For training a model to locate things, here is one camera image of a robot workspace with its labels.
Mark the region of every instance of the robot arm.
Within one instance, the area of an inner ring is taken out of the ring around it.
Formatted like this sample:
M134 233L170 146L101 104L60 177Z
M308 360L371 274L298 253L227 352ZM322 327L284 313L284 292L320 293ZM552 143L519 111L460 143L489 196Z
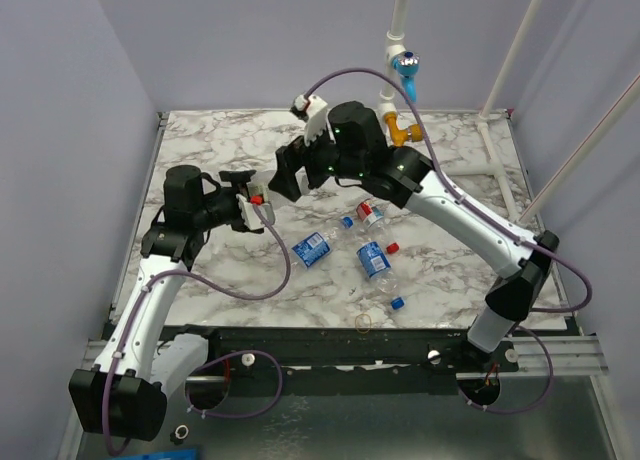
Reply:
M143 258L129 302L93 367L76 370L69 382L86 432L103 432L102 402L108 398L112 435L153 440L164 420L167 397L207 360L208 342L195 335L177 337L156 356L162 327L184 277L161 278L151 291L147 284L166 271L188 273L206 243L205 234L213 228L229 225L239 232L263 232L262 221L250 202L257 201L252 198L256 196L267 200L267 192L263 186L251 184L254 173L220 172L220 180L230 183L221 186L197 167L181 165L167 171L164 206L142 239ZM215 189L205 194L203 180ZM270 204L264 204L262 212L274 222ZM105 397L109 375L112 383Z
M302 167L311 189L320 187L329 177L337 182L354 180L371 195L431 220L468 245L491 266L498 279L485 298L487 308L469 329L467 340L481 354L493 352L502 338L527 318L551 268L546 256L522 243L537 243L555 251L558 238L551 232L536 236L509 223L451 182L467 202L521 240L506 238L456 200L436 175L429 158L411 147L388 146L373 110L359 102L347 102L331 109L323 117L326 120L320 122L319 116L326 109L315 108L316 99L294 103L292 113L303 119L307 128L304 136L276 152L278 169L269 188L296 201L300 186L295 172Z

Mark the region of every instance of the blue pipe fitting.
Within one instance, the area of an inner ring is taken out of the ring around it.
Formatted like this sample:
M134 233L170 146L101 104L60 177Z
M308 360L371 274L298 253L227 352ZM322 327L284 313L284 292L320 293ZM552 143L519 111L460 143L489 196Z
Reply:
M413 52L406 51L396 55L391 64L402 80L402 88L407 92L412 102L416 101L416 83L414 77L420 67L420 57Z

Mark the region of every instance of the white marble surface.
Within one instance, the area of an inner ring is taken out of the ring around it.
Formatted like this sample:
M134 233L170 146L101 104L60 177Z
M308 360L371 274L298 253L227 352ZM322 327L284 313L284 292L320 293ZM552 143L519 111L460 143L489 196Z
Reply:
M422 118L445 170L446 166L486 160L472 115L424 114ZM133 287L140 259L139 242L161 205L166 170L179 164L197 165L214 176L221 169L273 170L276 148L299 134L301 125L285 111L171 114L116 316ZM508 168L516 202L522 208L528 196L507 121L496 116L490 129ZM426 151L423 144L412 146ZM495 180L485 176L455 180L469 194L506 214ZM340 189L329 180L295 205L279 208L276 227L288 245L293 245L329 220L352 213L364 198L366 192L358 188ZM386 217L401 247L391 257L406 302L397 312L390 312L385 306L387 299L366 282L355 253L336 251L308 272L296 272L283 292L266 301L234 300L187 281L171 308L167 324L352 327L358 314L367 313L376 327L468 327L483 308L484 295L495 279L491 269L471 250L421 217L394 206L388 208ZM194 271L235 289L262 293L280 283L284 263L268 233L240 234L222 227L212 232ZM558 291L550 279L538 305L559 304ZM532 315L525 324L535 328L565 328L563 318L558 315Z

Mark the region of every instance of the blue bottle cap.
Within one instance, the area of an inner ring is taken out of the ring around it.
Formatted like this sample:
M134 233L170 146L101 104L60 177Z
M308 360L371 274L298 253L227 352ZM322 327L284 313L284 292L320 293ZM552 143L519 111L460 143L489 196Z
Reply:
M393 308L394 310L399 310L402 307L404 307L404 300L402 300L402 297L391 300L391 308Z

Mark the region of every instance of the blue bottle label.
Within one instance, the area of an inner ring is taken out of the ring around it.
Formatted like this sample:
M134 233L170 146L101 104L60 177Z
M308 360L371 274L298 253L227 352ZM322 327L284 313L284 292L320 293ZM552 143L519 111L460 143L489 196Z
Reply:
M387 260L387 257L382 253L377 242L367 243L364 247L360 248L360 250L358 250L358 258L369 278L391 268L389 260Z
M315 232L292 247L291 250L298 255L305 267L309 268L327 255L331 251L331 248L322 235Z

